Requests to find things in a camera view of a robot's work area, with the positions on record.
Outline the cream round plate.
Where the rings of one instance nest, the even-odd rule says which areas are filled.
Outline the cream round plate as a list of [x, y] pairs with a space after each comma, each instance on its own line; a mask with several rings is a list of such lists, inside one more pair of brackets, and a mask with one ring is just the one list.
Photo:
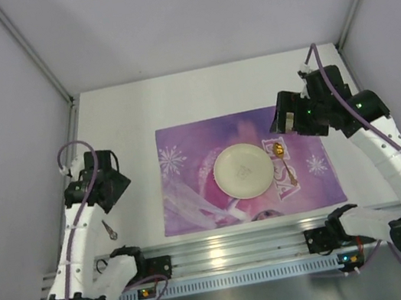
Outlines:
[[213, 173], [222, 192], [237, 200], [246, 200], [264, 194], [271, 187], [274, 164], [260, 147], [238, 143], [217, 156]]

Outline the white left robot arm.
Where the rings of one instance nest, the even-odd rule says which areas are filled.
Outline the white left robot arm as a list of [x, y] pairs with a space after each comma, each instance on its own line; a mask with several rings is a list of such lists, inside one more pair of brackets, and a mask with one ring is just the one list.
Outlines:
[[44, 300], [118, 300], [126, 286], [145, 276], [145, 258], [139, 247], [121, 246], [95, 277], [96, 241], [106, 227], [105, 217], [131, 181], [121, 174], [118, 159], [109, 150], [85, 152], [69, 173], [76, 180], [64, 192], [64, 242]]

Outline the purple Elsa placemat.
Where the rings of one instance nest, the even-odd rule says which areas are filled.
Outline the purple Elsa placemat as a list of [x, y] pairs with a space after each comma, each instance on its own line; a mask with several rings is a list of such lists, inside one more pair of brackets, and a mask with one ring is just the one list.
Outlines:
[[[265, 107], [205, 119], [155, 133], [164, 204], [166, 236], [219, 230], [331, 207], [347, 201], [319, 137], [269, 132], [275, 108]], [[279, 142], [298, 186], [290, 184], [281, 159], [273, 152]], [[213, 167], [231, 145], [260, 147], [272, 159], [274, 179], [264, 194], [236, 199], [219, 189]]]

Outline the gold spoon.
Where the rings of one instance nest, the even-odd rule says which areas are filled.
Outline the gold spoon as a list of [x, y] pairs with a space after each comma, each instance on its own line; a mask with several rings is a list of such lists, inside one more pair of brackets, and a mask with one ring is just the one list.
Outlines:
[[281, 159], [282, 163], [284, 164], [284, 167], [287, 171], [287, 174], [289, 176], [289, 180], [290, 180], [290, 184], [294, 187], [294, 186], [298, 186], [298, 180], [295, 178], [295, 176], [293, 175], [292, 171], [290, 171], [290, 167], [287, 165], [287, 162], [285, 162], [285, 149], [283, 147], [282, 144], [280, 144], [279, 142], [276, 142], [273, 144], [273, 152], [274, 155]]

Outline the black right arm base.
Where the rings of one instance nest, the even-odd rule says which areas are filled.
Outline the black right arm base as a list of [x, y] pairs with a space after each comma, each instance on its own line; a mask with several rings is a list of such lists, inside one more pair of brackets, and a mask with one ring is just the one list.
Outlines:
[[355, 240], [340, 240], [326, 227], [317, 227], [315, 229], [305, 230], [303, 232], [305, 243], [310, 254], [329, 255], [336, 249], [355, 246]]

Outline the silver purple fork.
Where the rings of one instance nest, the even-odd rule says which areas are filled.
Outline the silver purple fork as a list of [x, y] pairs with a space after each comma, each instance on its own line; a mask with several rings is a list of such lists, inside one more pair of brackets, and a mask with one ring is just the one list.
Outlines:
[[118, 239], [117, 232], [105, 220], [102, 220], [101, 223], [103, 223], [103, 226], [105, 227], [105, 230], [109, 235], [109, 238], [113, 241], [117, 240]]

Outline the small metal cup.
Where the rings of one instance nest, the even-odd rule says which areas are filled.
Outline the small metal cup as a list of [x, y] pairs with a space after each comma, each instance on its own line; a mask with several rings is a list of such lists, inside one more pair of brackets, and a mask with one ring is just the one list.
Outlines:
[[287, 133], [293, 132], [294, 131], [294, 113], [293, 112], [287, 112], [285, 115], [285, 131]]

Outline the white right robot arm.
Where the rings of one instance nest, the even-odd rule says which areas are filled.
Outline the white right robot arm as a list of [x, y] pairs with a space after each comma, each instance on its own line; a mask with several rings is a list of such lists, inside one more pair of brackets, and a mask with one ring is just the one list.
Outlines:
[[[305, 82], [301, 92], [278, 93], [270, 131], [320, 137], [330, 129], [342, 131], [401, 203], [401, 135], [381, 98], [371, 90], [352, 93], [334, 65], [299, 76]], [[392, 243], [401, 253], [401, 217], [392, 212], [345, 204], [328, 215], [325, 225], [337, 243], [362, 236]]]

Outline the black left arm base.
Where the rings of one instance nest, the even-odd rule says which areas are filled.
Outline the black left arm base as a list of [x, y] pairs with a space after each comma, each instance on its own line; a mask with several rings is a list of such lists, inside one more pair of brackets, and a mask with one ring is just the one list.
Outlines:
[[171, 256], [159, 256], [146, 258], [143, 263], [138, 264], [138, 272], [130, 279], [127, 286], [134, 285], [141, 279], [148, 278], [148, 276], [162, 275], [168, 279], [172, 276]]

